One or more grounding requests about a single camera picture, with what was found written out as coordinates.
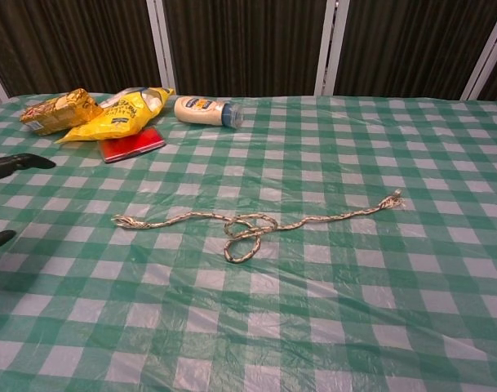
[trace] table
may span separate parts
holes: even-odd
[[[171,100],[166,147],[104,165],[18,122],[48,97],[0,106],[0,156],[57,163],[0,180],[0,391],[497,391],[497,102],[236,99],[231,131]],[[110,221],[290,223],[396,188],[404,208],[266,235],[242,265],[217,221]]]

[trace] yellow chip bag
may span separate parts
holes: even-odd
[[[150,87],[133,91],[105,108],[90,122],[72,128],[56,143],[80,140],[119,139],[138,133],[146,123],[156,117],[174,93],[172,88]]]

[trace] label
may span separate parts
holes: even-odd
[[[128,118],[126,117],[115,117],[110,121],[111,124],[115,123],[128,123]]]
[[[203,98],[192,98],[189,100],[185,107],[191,110],[207,110],[210,105],[214,103],[213,100],[205,100]]]
[[[120,99],[114,105],[106,109],[105,116],[114,118],[134,118],[137,114],[137,108],[128,100]]]
[[[43,128],[43,125],[39,123],[39,121],[29,121],[26,123],[29,127],[32,128],[33,131],[39,131]]]

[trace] mayonnaise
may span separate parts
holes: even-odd
[[[175,116],[185,123],[224,125],[239,128],[242,122],[241,106],[217,102],[195,96],[181,96],[174,106]]]

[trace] chip bag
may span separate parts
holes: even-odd
[[[103,112],[94,98],[82,88],[29,106],[20,121],[40,136],[82,125]]]
[[[90,122],[72,128],[56,143],[80,140],[119,139],[138,133],[146,123],[156,117],[168,97],[171,88],[150,87],[129,92],[105,108],[103,113]]]

